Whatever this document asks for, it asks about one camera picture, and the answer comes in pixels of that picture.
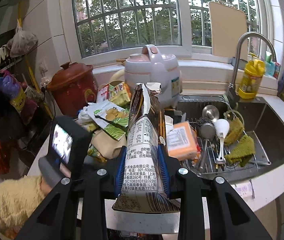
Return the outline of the left cream sleeve forearm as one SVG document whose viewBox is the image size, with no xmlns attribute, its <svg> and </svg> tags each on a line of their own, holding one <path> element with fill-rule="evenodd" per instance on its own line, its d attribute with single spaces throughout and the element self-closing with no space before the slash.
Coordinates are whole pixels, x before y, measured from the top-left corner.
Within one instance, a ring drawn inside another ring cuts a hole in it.
<svg viewBox="0 0 284 240">
<path fill-rule="evenodd" d="M 42 176 L 24 176 L 0 183 L 0 238 L 14 239 L 23 224 L 46 197 Z"/>
</svg>

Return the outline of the left hand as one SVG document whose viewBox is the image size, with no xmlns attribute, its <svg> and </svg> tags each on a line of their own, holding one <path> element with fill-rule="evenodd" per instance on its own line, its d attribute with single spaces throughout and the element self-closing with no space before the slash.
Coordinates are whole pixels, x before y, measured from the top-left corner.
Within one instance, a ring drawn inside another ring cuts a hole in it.
<svg viewBox="0 0 284 240">
<path fill-rule="evenodd" d="M 42 180 L 41 180 L 41 191 L 43 192 L 43 194 L 45 194 L 47 196 L 50 193 L 51 190 L 52 190 L 52 187 L 45 181 L 44 178 L 42 178 Z"/>
</svg>

